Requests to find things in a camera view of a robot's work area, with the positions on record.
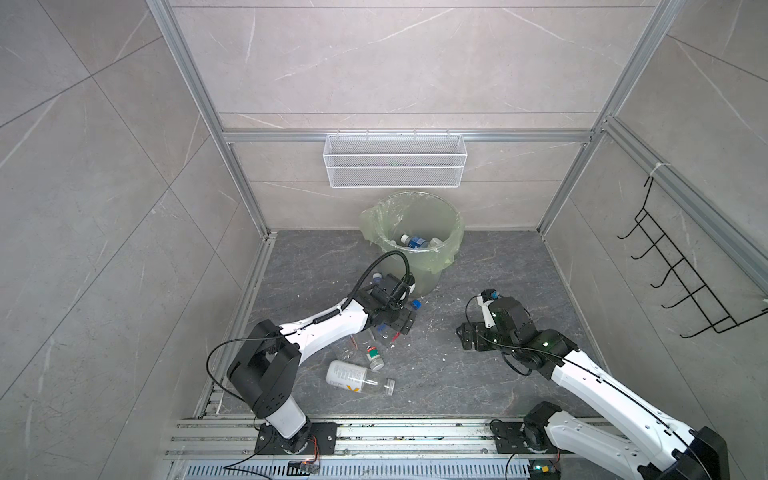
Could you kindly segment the bottle blue label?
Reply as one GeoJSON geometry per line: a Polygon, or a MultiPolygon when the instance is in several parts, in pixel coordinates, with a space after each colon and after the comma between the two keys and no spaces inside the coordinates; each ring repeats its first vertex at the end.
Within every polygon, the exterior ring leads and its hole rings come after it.
{"type": "Polygon", "coordinates": [[[413,250],[417,250],[417,249],[421,249],[421,248],[426,248],[429,245],[429,241],[428,240],[426,240],[426,239],[424,239],[422,237],[419,237],[419,236],[412,236],[412,235],[407,235],[407,234],[403,234],[400,237],[400,243],[404,247],[409,248],[409,249],[413,249],[413,250]]]}

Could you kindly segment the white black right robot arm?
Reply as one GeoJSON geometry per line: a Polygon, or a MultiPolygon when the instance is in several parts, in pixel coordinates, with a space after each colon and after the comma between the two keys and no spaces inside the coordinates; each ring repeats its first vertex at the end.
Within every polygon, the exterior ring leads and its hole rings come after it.
{"type": "Polygon", "coordinates": [[[538,373],[587,403],[617,428],[612,434],[579,420],[552,402],[536,405],[518,433],[508,423],[489,426],[504,448],[518,439],[530,451],[577,454],[622,479],[727,479],[725,439],[664,413],[614,379],[564,334],[538,329],[515,298],[487,289],[473,296],[482,320],[456,333],[466,350],[498,351],[517,374],[538,373]]]}

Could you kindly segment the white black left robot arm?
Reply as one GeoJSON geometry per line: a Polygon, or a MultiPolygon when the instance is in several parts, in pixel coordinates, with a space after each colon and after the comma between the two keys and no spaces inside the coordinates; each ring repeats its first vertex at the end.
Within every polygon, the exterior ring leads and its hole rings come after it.
{"type": "Polygon", "coordinates": [[[282,439],[304,443],[310,421],[292,396],[301,363],[342,338],[381,324],[408,333],[415,320],[407,307],[414,287],[413,275],[388,274],[371,285],[359,284],[340,303],[308,318],[258,323],[228,366],[234,395],[282,439]]]}

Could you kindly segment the clear bottle yellow label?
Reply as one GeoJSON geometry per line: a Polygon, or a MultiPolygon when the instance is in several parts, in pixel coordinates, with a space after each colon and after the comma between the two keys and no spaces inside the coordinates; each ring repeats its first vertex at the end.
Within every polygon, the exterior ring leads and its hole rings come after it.
{"type": "Polygon", "coordinates": [[[392,396],[395,380],[369,368],[334,360],[328,367],[326,382],[345,391],[392,396]]]}

